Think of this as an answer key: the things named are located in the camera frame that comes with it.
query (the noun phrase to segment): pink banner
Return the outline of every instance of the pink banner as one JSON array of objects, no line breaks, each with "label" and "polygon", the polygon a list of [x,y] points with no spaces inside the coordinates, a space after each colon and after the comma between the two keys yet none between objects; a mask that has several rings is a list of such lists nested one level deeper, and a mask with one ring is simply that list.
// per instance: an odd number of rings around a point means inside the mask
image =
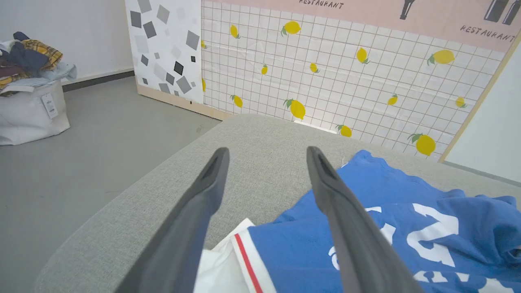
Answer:
[{"label": "pink banner", "polygon": [[225,0],[336,18],[506,52],[521,28],[521,0]]}]

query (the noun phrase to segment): laundry basket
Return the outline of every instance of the laundry basket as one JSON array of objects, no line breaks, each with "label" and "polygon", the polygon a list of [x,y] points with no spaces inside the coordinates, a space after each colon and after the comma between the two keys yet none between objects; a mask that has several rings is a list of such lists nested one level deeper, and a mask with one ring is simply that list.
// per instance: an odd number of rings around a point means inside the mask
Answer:
[{"label": "laundry basket", "polygon": [[35,88],[33,92],[0,97],[0,145],[17,145],[55,136],[69,128],[59,80]]}]

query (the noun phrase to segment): geometric pattern panel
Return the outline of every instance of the geometric pattern panel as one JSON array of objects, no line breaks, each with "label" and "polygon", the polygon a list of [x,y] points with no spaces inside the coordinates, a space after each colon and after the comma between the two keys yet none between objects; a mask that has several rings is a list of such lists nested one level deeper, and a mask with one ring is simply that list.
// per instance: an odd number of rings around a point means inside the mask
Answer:
[{"label": "geometric pattern panel", "polygon": [[126,0],[126,8],[138,83],[203,103],[201,2]]}]

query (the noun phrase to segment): gray floor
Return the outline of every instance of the gray floor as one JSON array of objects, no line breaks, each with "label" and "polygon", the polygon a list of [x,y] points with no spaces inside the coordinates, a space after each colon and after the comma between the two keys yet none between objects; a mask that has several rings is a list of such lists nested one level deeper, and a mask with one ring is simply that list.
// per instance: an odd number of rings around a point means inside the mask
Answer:
[{"label": "gray floor", "polygon": [[219,123],[138,95],[133,77],[65,99],[69,130],[0,146],[1,292],[27,292],[87,219]]}]

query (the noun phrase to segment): lemon wallpaper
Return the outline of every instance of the lemon wallpaper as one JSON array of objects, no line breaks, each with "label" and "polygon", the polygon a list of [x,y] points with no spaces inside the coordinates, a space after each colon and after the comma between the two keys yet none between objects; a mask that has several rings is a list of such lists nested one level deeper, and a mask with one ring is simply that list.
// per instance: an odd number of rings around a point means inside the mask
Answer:
[{"label": "lemon wallpaper", "polygon": [[344,20],[203,2],[204,103],[437,161],[504,53]]}]

